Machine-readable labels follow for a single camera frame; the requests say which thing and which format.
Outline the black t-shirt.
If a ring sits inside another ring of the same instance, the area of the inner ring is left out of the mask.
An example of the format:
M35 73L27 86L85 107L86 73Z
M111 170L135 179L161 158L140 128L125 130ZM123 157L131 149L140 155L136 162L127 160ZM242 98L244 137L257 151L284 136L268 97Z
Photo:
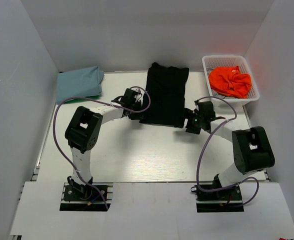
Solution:
M184 122L186 82L189 68L165 67L152 63L147 72L146 91L150 106L142 113L141 124L180 128Z

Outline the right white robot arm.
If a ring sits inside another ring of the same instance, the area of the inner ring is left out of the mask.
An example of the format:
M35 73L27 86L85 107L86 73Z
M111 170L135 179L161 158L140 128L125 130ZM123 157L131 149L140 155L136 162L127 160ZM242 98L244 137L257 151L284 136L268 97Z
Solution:
M235 120L238 113L231 108L234 116L225 118L217 116L213 103L208 97L202 97L195 102L196 109L185 109L184 119L187 121L186 132L200 134L205 131L209 134L199 155L196 166L196 187L204 193L223 200L234 188L241 183L252 179L253 175L275 165L275 156L270 145L267 133L262 126L239 129ZM213 136L219 136L232 144L233 163L224 171L217 174L212 182L211 189L200 185L200 168L206 148Z

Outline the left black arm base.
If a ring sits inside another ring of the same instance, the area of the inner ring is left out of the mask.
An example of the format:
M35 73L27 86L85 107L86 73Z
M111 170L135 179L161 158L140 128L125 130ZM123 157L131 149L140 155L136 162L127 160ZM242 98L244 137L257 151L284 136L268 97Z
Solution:
M61 212L107 212L111 206L113 185L97 183L95 187L78 184L71 176L64 183L60 207Z

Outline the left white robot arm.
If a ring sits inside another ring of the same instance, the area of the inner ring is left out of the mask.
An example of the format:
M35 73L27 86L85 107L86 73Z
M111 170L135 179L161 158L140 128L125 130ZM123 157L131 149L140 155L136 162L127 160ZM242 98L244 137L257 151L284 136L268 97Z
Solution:
M91 150L96 145L101 126L110 121L128 117L137 119L151 105L150 95L147 97L147 106L143 107L140 100L143 89L130 87L123 96L113 99L110 103L92 109L79 106L65 131L65 138L72 153L73 173L69 180L71 186L76 187L75 193L86 200L92 196L93 177L91 174Z

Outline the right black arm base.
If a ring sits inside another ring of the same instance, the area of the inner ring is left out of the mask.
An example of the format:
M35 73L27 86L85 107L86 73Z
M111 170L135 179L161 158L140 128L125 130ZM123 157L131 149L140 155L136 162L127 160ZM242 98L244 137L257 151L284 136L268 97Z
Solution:
M195 194L197 213L244 212L243 198L239 186L215 192L201 191L197 185L190 191Z

